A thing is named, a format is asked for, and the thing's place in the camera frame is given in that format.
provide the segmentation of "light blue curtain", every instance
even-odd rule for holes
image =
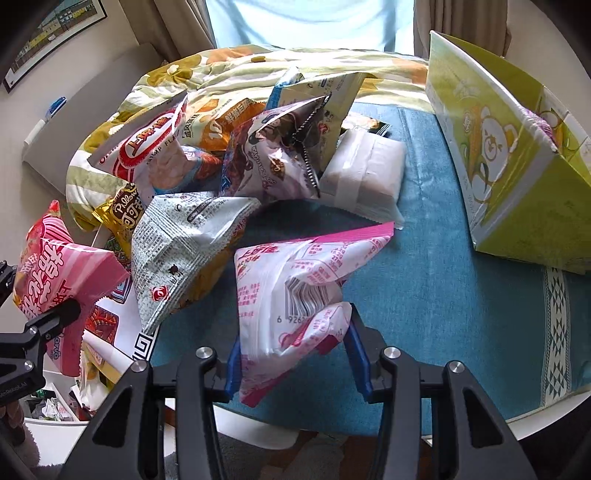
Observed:
[[[206,0],[218,47],[358,48],[413,54],[413,0]]]

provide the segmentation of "pink snack bag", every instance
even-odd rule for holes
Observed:
[[[95,302],[128,276],[113,252],[73,243],[54,200],[27,233],[12,299],[29,320],[66,299],[74,297],[80,303],[78,319],[47,344],[60,372],[76,377],[86,319]]]
[[[255,407],[301,358],[343,340],[352,309],[341,286],[393,234],[390,222],[236,252],[242,403]]]

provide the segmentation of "wall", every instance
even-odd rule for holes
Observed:
[[[506,59],[546,85],[591,133],[591,79],[560,31],[530,0],[509,0]]]
[[[102,0],[107,18],[54,50],[9,94],[0,87],[0,260],[16,264],[30,226],[53,198],[64,200],[62,214],[74,240],[90,245],[67,213],[65,199],[21,163],[22,142],[51,103],[70,98],[125,50],[137,45],[118,0]],[[0,331],[22,331],[25,317],[11,300],[0,308]]]

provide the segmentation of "cartoon bear illustration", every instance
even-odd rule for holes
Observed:
[[[479,203],[491,196],[492,185],[501,178],[509,155],[517,148],[517,130],[511,124],[504,127],[491,116],[488,107],[480,113],[481,145],[472,171],[472,193]]]

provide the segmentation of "blue tablecloth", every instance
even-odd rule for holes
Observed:
[[[363,321],[419,361],[464,361],[506,419],[588,383],[591,279],[475,252],[435,116],[357,103],[353,110],[391,124],[388,136],[408,147],[398,202],[405,228],[344,287]],[[279,202],[249,221],[241,246],[370,224],[313,202]],[[225,348],[216,344],[221,332],[238,332],[233,264],[209,296],[163,323],[152,363],[201,345]],[[347,434],[377,434],[381,415],[381,406],[356,392],[342,345],[305,359],[257,408],[237,399],[229,408],[272,424]],[[423,433],[430,431],[425,403]]]

